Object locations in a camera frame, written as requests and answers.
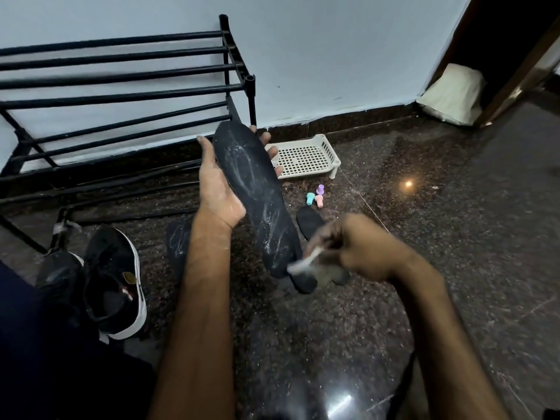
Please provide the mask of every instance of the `pants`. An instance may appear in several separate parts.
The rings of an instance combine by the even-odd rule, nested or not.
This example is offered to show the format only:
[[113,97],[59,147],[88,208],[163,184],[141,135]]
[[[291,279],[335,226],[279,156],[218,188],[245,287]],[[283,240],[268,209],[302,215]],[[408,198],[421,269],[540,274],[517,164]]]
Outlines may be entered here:
[[0,418],[145,418],[152,367],[83,336],[41,308],[0,261]]

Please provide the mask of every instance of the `left forearm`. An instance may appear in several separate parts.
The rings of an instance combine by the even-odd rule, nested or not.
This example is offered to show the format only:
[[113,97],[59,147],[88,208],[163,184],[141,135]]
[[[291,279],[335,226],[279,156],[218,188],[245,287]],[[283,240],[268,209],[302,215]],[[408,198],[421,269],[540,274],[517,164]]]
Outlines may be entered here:
[[152,419],[234,417],[231,228],[207,211],[199,211],[192,226],[185,277],[152,401]]

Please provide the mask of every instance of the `black metal shoe rack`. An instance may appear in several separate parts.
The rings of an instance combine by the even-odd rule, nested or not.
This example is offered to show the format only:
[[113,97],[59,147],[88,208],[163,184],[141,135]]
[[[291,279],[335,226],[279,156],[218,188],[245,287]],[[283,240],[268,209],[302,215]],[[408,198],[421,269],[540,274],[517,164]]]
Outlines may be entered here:
[[[249,74],[242,56],[235,45],[234,38],[230,31],[228,17],[224,14],[220,15],[220,30],[208,32],[192,32],[188,34],[167,34],[167,35],[154,35],[144,37],[130,37],[130,38],[112,38],[107,40],[91,40],[91,41],[77,41],[77,42],[64,42],[56,44],[34,45],[27,47],[16,48],[3,48],[0,49],[0,57],[11,56],[18,54],[32,54],[44,53],[60,50],[73,50],[79,48],[99,48],[109,46],[122,46],[122,45],[136,45],[144,43],[157,43],[166,41],[182,41],[182,40],[198,40],[205,38],[221,39],[222,44],[211,46],[207,48],[187,48],[181,50],[167,50],[167,51],[149,51],[146,53],[127,53],[127,54],[112,54],[112,55],[96,55],[85,57],[65,57],[65,58],[52,58],[46,60],[27,60],[23,62],[3,62],[0,63],[0,71],[6,70],[22,70],[22,69],[35,69],[35,68],[51,68],[51,67],[65,67],[71,65],[85,65],[85,64],[103,64],[113,62],[129,62],[132,60],[147,60],[147,59],[164,59],[169,57],[182,57],[182,56],[199,56],[208,54],[223,54],[223,64],[209,65],[202,67],[171,69],[171,70],[155,70],[148,72],[138,73],[124,73],[124,74],[111,74],[100,76],[68,76],[68,77],[48,77],[48,78],[25,78],[25,79],[12,79],[0,81],[0,90],[20,89],[20,88],[38,88],[38,87],[63,87],[68,85],[92,85],[92,84],[107,84],[119,82],[141,81],[147,79],[161,79],[169,77],[191,76],[206,73],[224,72],[224,84],[215,85],[211,87],[200,88],[185,88],[170,91],[153,91],[143,93],[129,93],[118,95],[103,95],[103,96],[85,96],[85,97],[66,97],[66,98],[46,98],[46,99],[32,99],[32,100],[11,100],[0,101],[0,115],[14,128],[14,132],[18,138],[18,145],[10,156],[9,161],[0,174],[0,189],[2,193],[6,193],[6,189],[14,181],[22,177],[30,177],[48,174],[53,171],[62,171],[65,169],[73,169],[83,165],[94,165],[101,162],[106,162],[108,159],[116,160],[125,157],[138,155],[140,152],[145,152],[150,149],[128,152],[123,155],[110,156],[108,158],[101,158],[87,162],[71,163],[58,165],[53,157],[62,155],[64,153],[76,152],[79,150],[106,146],[108,144],[120,143],[122,141],[132,141],[135,139],[147,137],[150,135],[162,134],[180,129],[187,129],[194,126],[209,124],[213,122],[221,122],[225,120],[240,121],[235,105],[231,98],[231,92],[244,91],[248,99],[249,115],[251,124],[256,125],[255,113],[255,77]],[[239,84],[230,84],[229,72],[235,71],[239,77]],[[186,96],[199,96],[205,94],[224,93],[225,99],[222,102],[213,103],[203,106],[190,107],[172,112],[166,112],[159,115],[146,116],[145,118],[132,119],[128,121],[108,124],[103,126],[96,126],[88,129],[82,129],[64,134],[51,135],[44,138],[33,138],[10,114],[12,110],[18,109],[31,109],[43,107],[60,107],[60,106],[80,106],[80,105],[96,105],[108,103],[121,103],[140,100],[154,100],[161,98],[171,97],[186,97]],[[122,135],[115,138],[104,139],[100,141],[92,141],[90,143],[78,144],[76,146],[64,147],[56,150],[45,151],[41,145],[50,141],[62,141],[73,137],[82,135],[99,133],[107,130],[117,129],[121,127],[147,123],[159,119],[171,118],[173,116],[185,115],[187,113],[200,112],[217,107],[227,107],[228,114],[223,116],[215,116],[213,118],[192,121],[184,124],[166,126],[156,128],[139,133]],[[37,169],[29,172],[20,172],[24,163],[35,159],[44,159],[49,163],[49,167]],[[95,200],[88,200],[79,203],[69,203],[76,195],[90,191],[107,190],[114,188],[121,188],[132,183],[148,180],[150,178],[164,176],[166,174],[176,171],[188,171],[198,169],[200,167],[200,159],[194,161],[187,161],[158,167],[155,169],[148,169],[144,171],[135,172],[129,175],[119,175],[113,178],[104,178],[96,180],[91,177],[90,183],[85,185],[69,185],[57,186],[56,189],[42,191],[40,193],[23,194],[15,197],[4,197],[0,199],[0,207],[10,204],[36,202],[44,199],[58,199],[60,211],[58,213],[57,223],[66,224],[72,220],[72,214],[76,210],[85,208],[87,206],[96,205],[103,202],[110,202],[120,200],[126,197],[138,197],[156,193],[162,190],[169,190],[179,188],[182,186],[197,185],[198,181],[190,181],[185,183],[175,183],[167,186],[160,186],[157,188],[150,188],[137,191],[120,191],[117,194],[112,194],[109,197],[95,198]],[[171,211],[171,212],[155,212],[146,213],[141,215],[119,217],[104,220],[89,220],[81,222],[80,225],[94,225],[107,222],[128,221],[135,219],[158,218],[164,216],[172,216],[179,214],[191,213],[193,210]],[[46,248],[36,242],[28,234],[21,231],[12,222],[0,215],[0,225],[12,233],[17,238],[23,240],[28,246],[37,250],[41,254],[47,254],[55,250],[63,249],[66,246],[67,235],[63,231],[61,233],[53,233],[50,247]]]

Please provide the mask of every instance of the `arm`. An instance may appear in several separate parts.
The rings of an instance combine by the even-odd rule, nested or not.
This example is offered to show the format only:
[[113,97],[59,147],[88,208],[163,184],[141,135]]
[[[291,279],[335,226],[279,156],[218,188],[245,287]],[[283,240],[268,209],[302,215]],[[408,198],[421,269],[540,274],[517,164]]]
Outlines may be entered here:
[[[263,145],[270,134],[260,137]],[[194,217],[175,319],[152,398],[151,420],[234,418],[230,330],[231,232],[245,207],[216,163],[204,137],[200,208]],[[272,159],[278,150],[269,149]],[[276,167],[276,176],[282,167]]]
[[432,419],[508,419],[444,278],[424,258],[364,215],[345,215],[319,229],[305,255],[316,246],[327,248],[322,262],[394,284],[414,334]]

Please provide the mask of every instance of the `person's right hand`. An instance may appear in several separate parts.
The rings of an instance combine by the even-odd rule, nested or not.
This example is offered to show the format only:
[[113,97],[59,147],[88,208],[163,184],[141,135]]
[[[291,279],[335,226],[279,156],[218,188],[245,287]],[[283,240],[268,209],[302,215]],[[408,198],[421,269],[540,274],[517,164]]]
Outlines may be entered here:
[[373,281],[398,274],[415,252],[363,214],[345,214],[313,235],[304,258],[323,247],[319,262],[336,264]]

